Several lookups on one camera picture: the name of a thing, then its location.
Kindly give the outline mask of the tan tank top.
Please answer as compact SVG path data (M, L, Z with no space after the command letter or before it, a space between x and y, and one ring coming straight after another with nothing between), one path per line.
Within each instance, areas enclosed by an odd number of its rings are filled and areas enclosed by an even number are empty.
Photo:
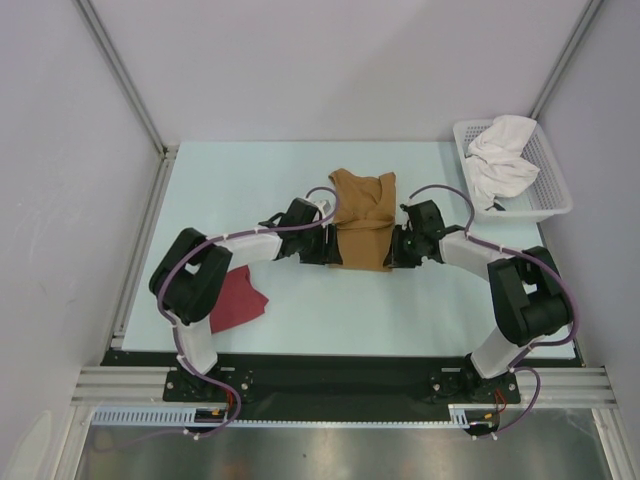
M329 179L338 196L333 217L340 268L390 272L384 265L396 225L396 175L361 177L341 168Z

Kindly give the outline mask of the red tank top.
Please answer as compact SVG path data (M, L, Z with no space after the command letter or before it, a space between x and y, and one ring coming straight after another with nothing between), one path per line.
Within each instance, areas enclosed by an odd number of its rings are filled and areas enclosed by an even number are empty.
M247 265L229 271L209 315L212 334L251 322L266 311L269 299L252 284Z

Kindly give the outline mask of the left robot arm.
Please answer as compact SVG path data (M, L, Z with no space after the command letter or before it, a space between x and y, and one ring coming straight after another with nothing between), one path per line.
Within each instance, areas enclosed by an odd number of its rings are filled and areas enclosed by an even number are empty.
M177 360L188 373L186 387L197 398L214 397L219 388L235 400L240 395L213 368L207 317L214 309L229 271L256 262L298 256L302 264L340 264L337 230L332 224L339 201L295 198L288 209L256 226L208 237L194 228L182 230L149 281L159 313L168 320Z

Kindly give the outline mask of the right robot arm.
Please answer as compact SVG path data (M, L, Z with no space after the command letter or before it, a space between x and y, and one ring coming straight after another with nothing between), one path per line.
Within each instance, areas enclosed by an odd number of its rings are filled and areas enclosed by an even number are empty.
M464 398L484 403L509 382L517 363L543 339L575 321L575 307L544 247L518 251L447 226L432 200L402 204L408 220L394 227L385 265L412 269L431 260L488 282L495 328L464 357L459 371L431 378L432 400Z

